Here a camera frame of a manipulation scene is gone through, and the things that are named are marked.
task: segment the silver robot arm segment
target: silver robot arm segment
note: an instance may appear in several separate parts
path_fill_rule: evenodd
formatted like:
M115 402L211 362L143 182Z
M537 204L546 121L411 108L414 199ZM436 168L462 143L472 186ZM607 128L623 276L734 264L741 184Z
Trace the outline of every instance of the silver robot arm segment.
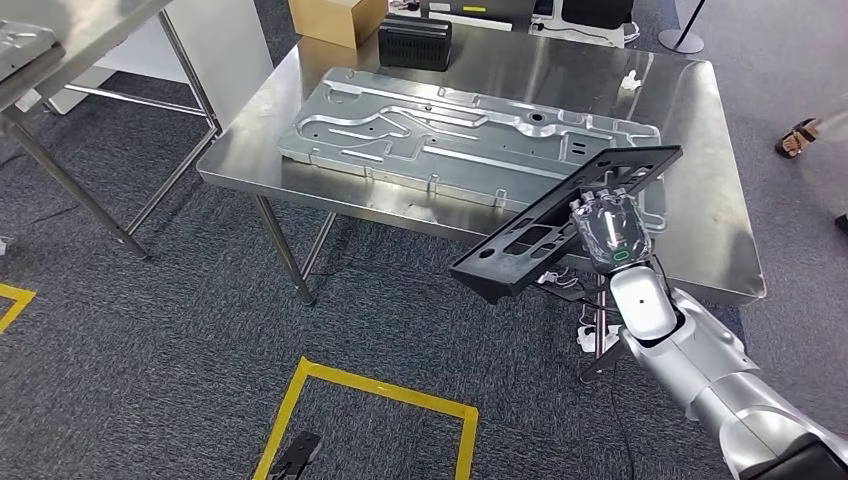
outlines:
M596 267L610 277L626 327L622 341L719 442L734 478L848 479L848 443L769 387L742 342L703 305L662 289L647 265L650 238L633 224L641 218L624 191L584 195L572 210ZM628 258L616 261L616 251Z

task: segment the yellow tape square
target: yellow tape square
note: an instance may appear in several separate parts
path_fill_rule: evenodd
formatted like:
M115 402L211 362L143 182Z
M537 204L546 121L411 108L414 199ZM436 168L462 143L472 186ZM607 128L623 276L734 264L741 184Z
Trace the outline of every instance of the yellow tape square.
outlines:
M280 403L277 417L274 420L273 427L271 427L271 435L268 438L268 443L265 445L265 450L262 452L259 465L256 467L256 473L253 474L253 480L265 480L268 476L268 472L271 470L274 462L274 457L277 454L277 449L283 440L286 426L294 411L294 406L297 403L298 397L300 397L300 391L303 390L303 385L306 383L308 377L361 390L366 393L379 395L461 419L462 433L459 436L459 454L456 459L456 474L454 478L456 480L467 480L471 475L471 457L474 455L474 437L477 435L478 413L476 408L426 393L416 392L408 388L398 387L397 385L378 382L377 380L336 368L312 363L306 357L300 357L300 362L298 362L291 382L289 382L289 388L283 396L282 403Z
M20 315L24 307L35 297L35 292L0 283L0 297L8 298L15 302L6 310L3 317L0 318L0 333L3 333L6 327Z

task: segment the aluminum plate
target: aluminum plate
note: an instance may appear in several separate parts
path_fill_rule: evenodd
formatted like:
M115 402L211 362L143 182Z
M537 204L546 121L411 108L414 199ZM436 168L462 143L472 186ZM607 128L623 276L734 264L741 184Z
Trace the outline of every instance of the aluminum plate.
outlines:
M333 68L278 142L295 161L521 211L609 147L656 127ZM651 230L661 188L637 198Z

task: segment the black case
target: black case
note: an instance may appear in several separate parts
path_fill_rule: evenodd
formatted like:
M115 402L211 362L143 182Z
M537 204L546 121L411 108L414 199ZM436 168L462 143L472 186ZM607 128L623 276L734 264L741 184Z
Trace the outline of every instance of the black case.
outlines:
M615 29L626 23L633 10L633 0L567 0L562 5L562 19L590 27Z
M450 63L450 22L388 15L377 31L380 65L444 72Z

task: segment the sandal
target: sandal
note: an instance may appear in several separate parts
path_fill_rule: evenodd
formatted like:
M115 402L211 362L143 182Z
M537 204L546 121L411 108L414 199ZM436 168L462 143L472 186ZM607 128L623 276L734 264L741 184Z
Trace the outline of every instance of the sandal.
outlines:
M807 145L816 141L819 132L811 125L815 118L808 118L792 127L774 145L774 150L786 158L795 158Z

